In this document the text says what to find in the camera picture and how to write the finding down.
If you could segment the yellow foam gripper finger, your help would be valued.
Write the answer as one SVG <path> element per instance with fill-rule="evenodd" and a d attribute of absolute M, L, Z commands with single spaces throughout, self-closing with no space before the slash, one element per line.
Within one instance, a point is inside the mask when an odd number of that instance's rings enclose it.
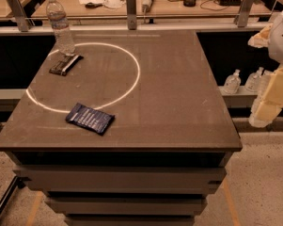
<path fill-rule="evenodd" d="M 259 33 L 252 36 L 247 44 L 255 48 L 267 47 L 269 44 L 269 35 L 271 28 L 272 28 L 271 24 L 265 26 L 263 29 L 261 29 Z"/>
<path fill-rule="evenodd" d="M 256 128 L 271 124 L 283 109 L 283 65 L 260 80 L 258 96 L 251 107 L 249 123 Z"/>

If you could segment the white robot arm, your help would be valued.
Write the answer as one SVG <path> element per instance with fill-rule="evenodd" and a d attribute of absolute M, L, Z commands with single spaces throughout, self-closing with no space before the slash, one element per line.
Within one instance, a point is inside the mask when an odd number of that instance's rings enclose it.
<path fill-rule="evenodd" d="M 263 128 L 283 109 L 283 10 L 271 25 L 252 36 L 248 44 L 256 48 L 267 47 L 269 58 L 279 63 L 276 70 L 261 79 L 258 96 L 251 107 L 249 123 Z"/>

